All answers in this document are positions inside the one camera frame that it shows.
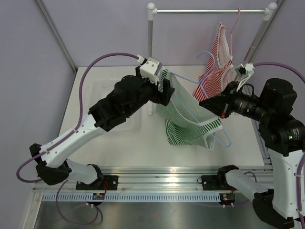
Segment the blue wire hanger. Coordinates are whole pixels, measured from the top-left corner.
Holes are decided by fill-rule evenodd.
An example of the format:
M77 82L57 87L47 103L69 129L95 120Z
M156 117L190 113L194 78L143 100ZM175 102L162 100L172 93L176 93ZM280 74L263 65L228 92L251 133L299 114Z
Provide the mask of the blue wire hanger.
M211 57L212 60L213 60L213 61L212 61L212 67L215 67L215 65L216 65L215 56L214 56L211 52L204 51L204 52L200 53L200 54L197 56L197 58L200 57L202 54L209 54L210 57ZM206 98L209 98L209 96L208 96L206 90L205 90L204 87L203 87L203 81L204 81L204 79L206 78L206 76L208 75L208 73L209 73L210 71L211 71L211 70L208 70L207 73L205 73L205 74L203 75L202 79L200 79L200 80L198 80L198 81L191 80L191 79L189 79L189 78L186 78L186 77L183 77L183 76L181 76L181 75L178 75L178 74L176 74L176 73L174 73L174 72L171 72L171 75L173 75L173 76L175 76L175 77L182 78L182 79L184 79L184 80L187 80L187 81L189 81L189 82L192 82L192 83L195 83L195 84L199 85L200 88L201 88L201 90L203 91L204 95L206 96ZM196 117L193 116L193 114L186 108L186 106L180 101L180 99L177 98L177 100L178 100L179 103L187 110L187 112L196 120L196 122L199 123L198 120L196 119ZM223 131L224 135L226 136L226 138L227 138L227 140L228 140L228 142L229 142L228 145L225 145L222 141L220 141L220 140L215 136L215 133L210 134L210 136L212 136L212 137L213 137L217 142L219 142L222 146L224 146L224 147L230 147L230 146L232 145L232 141L231 141L229 135L227 134L226 130L225 130L225 129L222 129L222 131Z

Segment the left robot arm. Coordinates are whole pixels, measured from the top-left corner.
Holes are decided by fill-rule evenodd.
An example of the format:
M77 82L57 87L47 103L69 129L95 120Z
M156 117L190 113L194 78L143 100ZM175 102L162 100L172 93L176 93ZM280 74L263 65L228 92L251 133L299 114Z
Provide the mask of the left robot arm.
M73 162L69 156L92 139L126 122L148 101L166 106L173 93L169 80L151 83L137 67L135 75L127 75L118 81L114 89L93 105L74 128L45 145L30 146L31 155L37 162L38 176L50 186L69 180L98 190L105 181L99 167Z

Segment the green striped tank top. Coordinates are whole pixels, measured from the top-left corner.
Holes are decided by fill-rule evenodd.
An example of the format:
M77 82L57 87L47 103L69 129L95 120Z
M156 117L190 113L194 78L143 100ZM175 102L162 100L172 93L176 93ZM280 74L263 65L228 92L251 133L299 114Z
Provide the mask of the green striped tank top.
M173 146L197 145L213 150L214 133L223 128L220 118L201 107L168 69L162 68L159 80L159 91L163 91L164 80L169 80L174 88L166 106L156 105L156 112L165 118L168 143Z

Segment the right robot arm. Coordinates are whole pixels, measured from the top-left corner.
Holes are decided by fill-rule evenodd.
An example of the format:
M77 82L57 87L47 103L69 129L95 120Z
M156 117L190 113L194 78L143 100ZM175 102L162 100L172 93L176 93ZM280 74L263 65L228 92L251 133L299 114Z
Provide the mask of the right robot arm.
M305 126L291 115L297 94L286 80L271 78L259 96L247 95L232 81L214 97L199 105L225 119L237 113L259 123L258 132L268 149L273 187L267 188L246 176L237 166L218 169L218 187L232 187L251 203L257 217L278 229L305 222Z

